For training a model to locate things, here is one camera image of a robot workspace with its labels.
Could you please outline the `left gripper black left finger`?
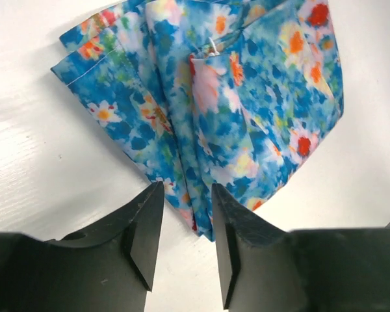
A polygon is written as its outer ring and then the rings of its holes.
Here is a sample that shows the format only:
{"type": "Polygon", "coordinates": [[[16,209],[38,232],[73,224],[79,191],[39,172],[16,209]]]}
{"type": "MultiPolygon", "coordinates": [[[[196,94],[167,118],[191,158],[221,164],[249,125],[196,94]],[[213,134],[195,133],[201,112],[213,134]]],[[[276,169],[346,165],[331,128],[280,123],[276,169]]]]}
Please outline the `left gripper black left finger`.
{"type": "Polygon", "coordinates": [[[143,311],[163,211],[157,182],[61,240],[0,232],[0,311],[143,311]]]}

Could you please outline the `blue floral skirt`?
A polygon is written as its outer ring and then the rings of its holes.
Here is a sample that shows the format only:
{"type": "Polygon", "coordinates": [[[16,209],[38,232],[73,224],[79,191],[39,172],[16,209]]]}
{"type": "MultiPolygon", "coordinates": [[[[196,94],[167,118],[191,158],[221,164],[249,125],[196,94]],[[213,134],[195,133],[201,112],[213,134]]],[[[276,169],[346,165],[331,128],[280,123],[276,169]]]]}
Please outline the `blue floral skirt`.
{"type": "Polygon", "coordinates": [[[60,42],[53,73],[209,240],[213,184],[257,209],[343,115],[327,1],[124,1],[60,42]]]}

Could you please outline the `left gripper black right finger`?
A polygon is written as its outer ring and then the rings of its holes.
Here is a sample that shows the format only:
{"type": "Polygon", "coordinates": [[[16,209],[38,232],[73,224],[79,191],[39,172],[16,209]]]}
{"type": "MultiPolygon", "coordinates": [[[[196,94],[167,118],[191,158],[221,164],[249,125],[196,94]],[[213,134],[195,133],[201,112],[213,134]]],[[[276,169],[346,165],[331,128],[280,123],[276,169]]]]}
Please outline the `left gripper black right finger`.
{"type": "Polygon", "coordinates": [[[215,184],[226,311],[390,311],[390,228],[286,232],[215,184]]]}

